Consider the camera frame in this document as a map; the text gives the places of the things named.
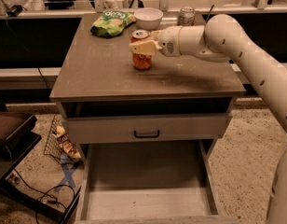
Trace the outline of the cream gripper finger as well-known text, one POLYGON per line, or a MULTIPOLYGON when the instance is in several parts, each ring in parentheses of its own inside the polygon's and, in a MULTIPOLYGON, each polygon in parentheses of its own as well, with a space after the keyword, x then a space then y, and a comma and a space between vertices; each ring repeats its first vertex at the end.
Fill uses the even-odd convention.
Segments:
POLYGON ((161 46, 155 40, 137 41, 129 44, 130 51, 140 55, 155 55, 161 46))
POLYGON ((160 33, 161 33, 161 30, 155 30, 155 31, 152 31, 150 33, 150 37, 155 40, 155 41, 158 41, 159 38, 160 38, 160 33))

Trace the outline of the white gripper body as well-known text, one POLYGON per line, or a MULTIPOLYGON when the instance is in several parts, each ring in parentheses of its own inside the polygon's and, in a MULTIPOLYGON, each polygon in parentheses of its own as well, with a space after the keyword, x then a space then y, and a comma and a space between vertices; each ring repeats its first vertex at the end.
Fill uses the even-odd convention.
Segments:
POLYGON ((179 47, 179 34, 181 26, 171 26, 163 29, 157 36, 157 42, 160 45, 160 53, 166 57, 178 57, 181 55, 179 47))

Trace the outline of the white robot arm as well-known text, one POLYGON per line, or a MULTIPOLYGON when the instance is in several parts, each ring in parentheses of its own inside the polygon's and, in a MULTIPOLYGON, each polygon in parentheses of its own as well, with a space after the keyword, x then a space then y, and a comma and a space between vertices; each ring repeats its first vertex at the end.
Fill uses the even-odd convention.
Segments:
MULTIPOLYGON (((134 54, 191 55, 204 61, 232 60, 287 132, 287 68, 258 47, 231 16, 218 14, 204 25, 171 26, 130 44, 134 54)), ((266 224, 287 224, 287 150, 274 174, 266 224)))

